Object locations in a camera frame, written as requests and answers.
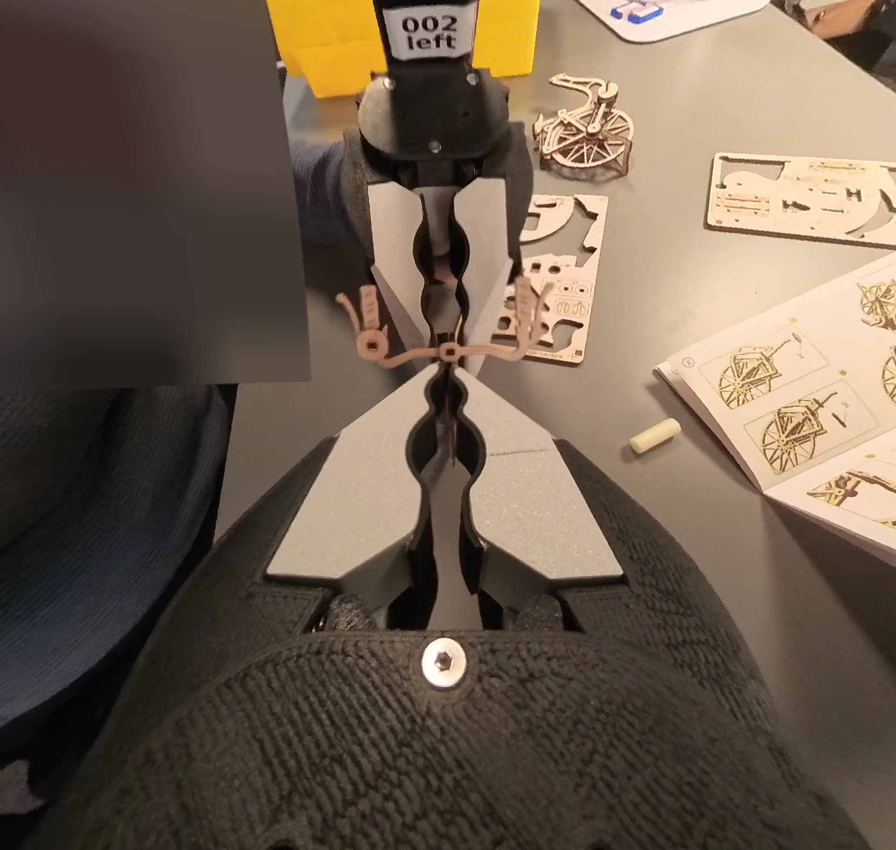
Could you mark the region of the white instruction booklet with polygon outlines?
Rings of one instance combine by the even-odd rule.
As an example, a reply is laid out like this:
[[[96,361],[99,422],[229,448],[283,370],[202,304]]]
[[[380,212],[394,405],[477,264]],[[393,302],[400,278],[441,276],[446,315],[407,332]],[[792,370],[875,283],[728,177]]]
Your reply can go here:
[[[659,363],[768,499],[895,563],[895,255]]]

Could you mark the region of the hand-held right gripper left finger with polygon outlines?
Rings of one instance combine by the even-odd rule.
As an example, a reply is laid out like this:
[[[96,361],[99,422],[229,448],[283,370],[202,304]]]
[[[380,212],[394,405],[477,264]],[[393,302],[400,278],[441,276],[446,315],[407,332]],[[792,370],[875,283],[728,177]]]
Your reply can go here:
[[[443,378],[442,367],[427,366],[340,432],[267,576],[349,595],[434,594],[422,477],[437,455]]]

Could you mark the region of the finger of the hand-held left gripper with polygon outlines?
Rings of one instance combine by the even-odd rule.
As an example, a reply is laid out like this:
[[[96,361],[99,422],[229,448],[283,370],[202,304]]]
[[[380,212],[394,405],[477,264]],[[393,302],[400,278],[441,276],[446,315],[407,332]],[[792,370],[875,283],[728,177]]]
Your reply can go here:
[[[433,249],[423,201],[397,183],[369,184],[367,199],[375,283],[405,347],[430,346],[425,291],[434,278]]]
[[[484,346],[497,327],[513,266],[504,180],[476,178],[454,196],[452,215],[461,255],[455,290],[461,342]]]

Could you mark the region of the cream cylindrical wax stick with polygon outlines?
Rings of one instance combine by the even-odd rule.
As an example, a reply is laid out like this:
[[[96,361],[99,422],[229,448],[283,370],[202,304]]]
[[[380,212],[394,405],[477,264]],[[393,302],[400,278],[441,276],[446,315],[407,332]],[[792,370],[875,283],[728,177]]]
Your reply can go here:
[[[643,430],[629,440],[634,454],[643,455],[681,433],[681,424],[674,418],[667,418]]]

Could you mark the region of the wooden parts sheet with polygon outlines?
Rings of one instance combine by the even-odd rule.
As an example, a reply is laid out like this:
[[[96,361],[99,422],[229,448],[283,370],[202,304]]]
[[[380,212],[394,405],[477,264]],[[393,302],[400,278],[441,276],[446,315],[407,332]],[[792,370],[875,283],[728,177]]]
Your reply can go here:
[[[609,197],[535,194],[521,231],[521,263],[542,297],[541,335],[527,352],[568,366],[585,357]]]
[[[892,250],[894,178],[894,162],[718,153],[705,224]]]

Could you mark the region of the wooden handlebar part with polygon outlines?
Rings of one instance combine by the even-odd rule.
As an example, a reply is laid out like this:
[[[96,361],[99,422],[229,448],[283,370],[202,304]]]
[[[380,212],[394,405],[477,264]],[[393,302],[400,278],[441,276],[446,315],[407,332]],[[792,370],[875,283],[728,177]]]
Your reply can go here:
[[[351,468],[353,475],[347,485],[353,491],[365,488],[373,493],[417,492],[420,472],[437,449],[434,426],[442,410],[449,409],[449,423],[453,423],[454,395],[473,399],[470,387],[476,379],[458,365],[471,363],[472,358],[480,355],[506,362],[519,361],[543,334],[543,295],[535,293],[527,277],[515,279],[512,298],[515,347],[462,344],[450,339],[390,355],[389,337],[380,323],[375,285],[361,287],[359,309],[347,296],[338,295],[338,304],[350,317],[359,357],[388,370],[410,362],[423,363],[425,368],[403,388],[342,430],[331,450],[326,471]],[[473,449],[474,479],[503,473],[515,464],[522,471],[532,473],[535,483],[542,483],[544,474],[552,467],[551,460],[557,457],[551,436],[519,411],[505,405],[501,398],[488,403],[483,410],[465,415],[462,427],[473,430],[474,439],[481,437],[480,444]]]

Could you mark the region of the person's left forearm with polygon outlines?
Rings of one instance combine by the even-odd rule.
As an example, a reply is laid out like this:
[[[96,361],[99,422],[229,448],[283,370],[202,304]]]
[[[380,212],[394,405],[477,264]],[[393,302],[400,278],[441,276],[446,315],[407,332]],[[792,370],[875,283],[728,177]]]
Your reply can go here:
[[[332,143],[288,143],[302,245],[329,244],[366,250],[369,214],[360,135],[347,131]]]

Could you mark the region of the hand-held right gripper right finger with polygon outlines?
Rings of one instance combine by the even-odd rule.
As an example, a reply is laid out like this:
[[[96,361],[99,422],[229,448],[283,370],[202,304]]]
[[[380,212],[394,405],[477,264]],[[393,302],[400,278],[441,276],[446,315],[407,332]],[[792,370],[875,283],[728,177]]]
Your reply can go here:
[[[519,611],[555,589],[618,583],[623,569],[552,434],[465,370],[448,398],[462,498],[462,573],[480,605]]]

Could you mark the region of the wooden bicycle model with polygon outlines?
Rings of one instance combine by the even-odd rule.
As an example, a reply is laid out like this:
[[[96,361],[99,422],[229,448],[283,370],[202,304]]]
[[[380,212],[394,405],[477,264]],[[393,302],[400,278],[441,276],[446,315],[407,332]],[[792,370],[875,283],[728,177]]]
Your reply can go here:
[[[633,121],[618,109],[618,85],[597,77],[558,73],[550,84],[585,96],[583,104],[538,116],[532,138],[539,161],[566,171],[597,172],[610,168],[629,172]]]

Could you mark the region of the yellow plastic bin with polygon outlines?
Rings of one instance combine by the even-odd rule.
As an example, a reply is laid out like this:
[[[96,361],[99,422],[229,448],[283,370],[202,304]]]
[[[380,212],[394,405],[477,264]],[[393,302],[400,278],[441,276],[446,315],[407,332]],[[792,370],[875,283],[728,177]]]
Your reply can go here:
[[[280,59],[317,99],[354,96],[385,71],[372,0],[266,0]],[[530,74],[540,0],[479,0],[473,66],[498,78]]]

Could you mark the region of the black cardboard box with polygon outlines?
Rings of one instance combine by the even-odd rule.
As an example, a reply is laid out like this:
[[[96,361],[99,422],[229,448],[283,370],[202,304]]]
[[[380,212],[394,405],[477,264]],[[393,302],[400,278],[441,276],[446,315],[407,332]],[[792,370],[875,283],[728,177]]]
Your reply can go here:
[[[895,24],[873,23],[827,40],[840,55],[895,91]]]

